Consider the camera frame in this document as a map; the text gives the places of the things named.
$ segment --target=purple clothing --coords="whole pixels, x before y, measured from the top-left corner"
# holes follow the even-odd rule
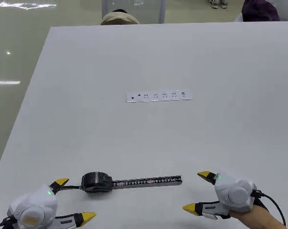
[[[279,21],[277,9],[265,0],[245,0],[241,12],[244,21]]]

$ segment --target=yellow label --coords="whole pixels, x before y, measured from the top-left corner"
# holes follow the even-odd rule
[[[37,226],[40,222],[40,218],[38,217],[33,217],[33,216],[25,216],[22,220],[24,224],[32,225],[32,226]]]

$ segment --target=white table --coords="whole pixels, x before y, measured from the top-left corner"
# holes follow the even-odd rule
[[[175,88],[194,99],[125,102]],[[220,168],[253,179],[288,222],[288,22],[51,28],[0,162],[0,220],[41,183],[103,171],[183,184],[64,191],[58,215],[95,211],[86,229],[244,228],[182,210],[216,200],[196,173]]]

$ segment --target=power strip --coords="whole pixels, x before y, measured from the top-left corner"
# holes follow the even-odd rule
[[[127,103],[191,100],[190,90],[127,93]]]

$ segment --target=chair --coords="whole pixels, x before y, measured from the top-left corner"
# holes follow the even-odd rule
[[[102,0],[102,17],[123,9],[136,17],[141,24],[163,24],[166,0]]]

